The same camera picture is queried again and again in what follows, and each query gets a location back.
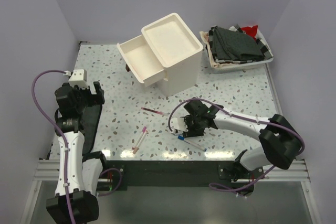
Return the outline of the long blue marker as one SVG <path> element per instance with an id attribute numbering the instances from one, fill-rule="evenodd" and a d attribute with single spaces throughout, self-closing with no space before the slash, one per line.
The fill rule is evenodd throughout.
<path id="1" fill-rule="evenodd" d="M 206 152 L 206 151 L 207 151 L 207 148 L 205 148 L 205 147 L 203 147 L 203 146 L 201 146 L 201 145 L 199 145 L 199 144 L 197 144 L 197 143 L 194 143 L 193 141 L 190 141 L 190 140 L 184 138 L 182 135 L 178 135 L 177 138 L 178 138 L 180 141 L 182 141 L 182 142 L 184 142 L 184 143 L 186 143 L 186 144 L 188 144 L 188 145 L 191 145 L 191 146 L 193 146 L 194 148 L 197 148 L 198 150 L 200 150 L 200 151 L 202 151 L 202 152 Z"/>

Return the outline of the dark red pen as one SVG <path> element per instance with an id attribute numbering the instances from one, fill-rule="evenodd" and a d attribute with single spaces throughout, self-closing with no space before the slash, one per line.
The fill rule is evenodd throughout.
<path id="1" fill-rule="evenodd" d="M 149 108 L 144 108 L 144 107 L 141 107 L 141 110 L 148 111 L 148 112 L 155 113 L 155 114 L 159 114 L 159 115 L 162 115 L 162 116 L 169 116 L 170 115 L 169 113 L 165 113 L 165 112 L 162 112 L 162 111 L 153 110 L 153 109 L 149 109 Z"/>

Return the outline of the cream top drawer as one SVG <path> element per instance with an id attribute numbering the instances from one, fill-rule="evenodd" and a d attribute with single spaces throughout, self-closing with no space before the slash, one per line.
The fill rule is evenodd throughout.
<path id="1" fill-rule="evenodd" d="M 130 71 L 145 87 L 166 77 L 163 66 L 143 35 L 118 43 L 117 48 Z"/>

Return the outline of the cream drawer cabinet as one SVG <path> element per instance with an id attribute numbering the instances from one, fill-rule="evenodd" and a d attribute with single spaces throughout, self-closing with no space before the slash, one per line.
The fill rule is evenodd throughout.
<path id="1" fill-rule="evenodd" d="M 171 13 L 141 29 L 145 41 L 163 67 L 157 82 L 169 97 L 197 83 L 203 45 L 177 13 Z"/>

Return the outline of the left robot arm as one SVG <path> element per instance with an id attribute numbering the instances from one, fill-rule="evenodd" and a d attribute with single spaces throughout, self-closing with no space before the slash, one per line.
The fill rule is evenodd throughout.
<path id="1" fill-rule="evenodd" d="M 92 151 L 105 102 L 100 83 L 93 85 L 95 93 L 70 83 L 55 91 L 60 165 L 55 195 L 46 201 L 46 209 L 56 223 L 88 223 L 99 216 L 97 184 L 109 165 L 101 151 Z"/>

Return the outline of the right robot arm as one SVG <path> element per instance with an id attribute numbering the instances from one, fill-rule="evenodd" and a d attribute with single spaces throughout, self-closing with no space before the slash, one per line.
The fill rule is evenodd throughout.
<path id="1" fill-rule="evenodd" d="M 216 129 L 237 132 L 260 142 L 259 148 L 243 150 L 225 168 L 233 180 L 246 178 L 265 165 L 287 170 L 304 151 L 302 137 L 280 114 L 270 118 L 248 116 L 197 98 L 188 100 L 184 109 L 188 114 L 177 119 L 178 130 L 184 137 L 202 136 L 205 129 Z"/>

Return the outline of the black mat with blue trim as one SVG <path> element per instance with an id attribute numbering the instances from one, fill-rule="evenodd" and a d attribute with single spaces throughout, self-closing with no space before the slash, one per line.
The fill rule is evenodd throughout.
<path id="1" fill-rule="evenodd" d="M 93 149 L 101 112 L 102 105 L 94 105 L 86 107 L 82 114 L 78 143 L 82 145 L 81 151 L 83 156 L 89 154 Z"/>

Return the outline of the white tray of cloths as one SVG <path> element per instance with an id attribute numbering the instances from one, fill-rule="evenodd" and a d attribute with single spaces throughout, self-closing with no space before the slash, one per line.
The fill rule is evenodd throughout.
<path id="1" fill-rule="evenodd" d="M 240 32 L 245 34 L 239 25 L 235 25 L 229 28 L 230 31 L 233 32 Z M 238 70 L 246 70 L 246 69 L 253 69 L 258 68 L 262 64 L 270 63 L 274 59 L 274 55 L 265 39 L 261 31 L 258 29 L 257 38 L 256 38 L 256 44 L 261 49 L 261 52 L 263 54 L 263 59 L 260 61 L 232 61 L 229 60 L 217 60 L 214 57 L 214 54 L 211 51 L 211 37 L 209 35 L 209 32 L 200 31 L 199 32 L 201 36 L 202 42 L 205 44 L 205 50 L 207 52 L 207 58 L 210 67 L 215 73 L 224 73 L 224 72 L 232 72 L 232 71 L 238 71 Z"/>

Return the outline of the dark green folded cloth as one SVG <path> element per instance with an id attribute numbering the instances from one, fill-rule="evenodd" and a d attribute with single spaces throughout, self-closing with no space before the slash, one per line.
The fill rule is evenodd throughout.
<path id="1" fill-rule="evenodd" d="M 208 42 L 214 60 L 219 63 L 250 63 L 264 59 L 254 39 L 240 31 L 214 26 L 208 32 Z"/>

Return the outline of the red cloth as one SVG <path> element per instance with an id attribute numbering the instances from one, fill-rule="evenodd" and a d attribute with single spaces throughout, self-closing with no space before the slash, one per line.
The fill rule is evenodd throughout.
<path id="1" fill-rule="evenodd" d="M 256 39 L 258 33 L 258 25 L 242 27 L 241 30 L 253 39 Z"/>

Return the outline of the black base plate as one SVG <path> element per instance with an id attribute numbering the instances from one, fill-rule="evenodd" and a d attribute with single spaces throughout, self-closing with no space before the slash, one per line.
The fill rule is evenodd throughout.
<path id="1" fill-rule="evenodd" d="M 238 161 L 107 161 L 102 153 L 84 159 L 83 186 L 107 196 L 127 187 L 211 187 L 246 196 L 264 178 L 262 167 L 251 171 Z"/>

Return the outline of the aluminium rail frame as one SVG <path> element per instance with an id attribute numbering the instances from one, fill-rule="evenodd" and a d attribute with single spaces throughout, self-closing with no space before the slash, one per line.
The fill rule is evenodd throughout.
<path id="1" fill-rule="evenodd" d="M 275 168 L 287 170 L 305 148 L 302 137 L 284 116 L 252 117 L 231 112 L 202 98 L 180 103 L 187 115 L 169 115 L 169 132 L 181 141 L 204 134 L 206 128 L 230 130 L 261 143 L 252 151 L 242 151 L 233 161 L 108 161 L 103 152 L 85 152 L 86 138 L 95 138 L 105 103 L 104 91 L 94 82 L 87 84 L 84 69 L 64 71 L 68 81 L 55 91 L 58 109 L 49 122 L 54 126 L 60 146 L 58 184 L 46 209 L 56 223 L 88 223 L 99 216 L 98 197 L 103 191 L 102 176 L 116 172 L 112 189 L 124 186 L 208 186 L 212 190 L 246 197 L 254 185 Z"/>

